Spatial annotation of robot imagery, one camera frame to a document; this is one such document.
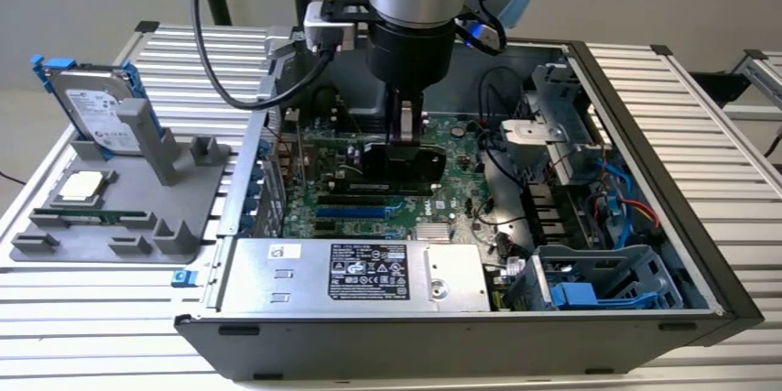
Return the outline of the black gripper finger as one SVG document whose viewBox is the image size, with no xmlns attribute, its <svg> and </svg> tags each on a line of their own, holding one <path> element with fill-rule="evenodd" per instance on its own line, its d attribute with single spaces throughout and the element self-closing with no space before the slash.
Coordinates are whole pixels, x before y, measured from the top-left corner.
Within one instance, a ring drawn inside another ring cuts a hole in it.
<svg viewBox="0 0 782 391">
<path fill-rule="evenodd" d="M 423 126 L 421 89 L 404 90 L 393 85 L 384 91 L 384 120 L 387 143 L 391 145 L 417 146 Z"/>
</svg>

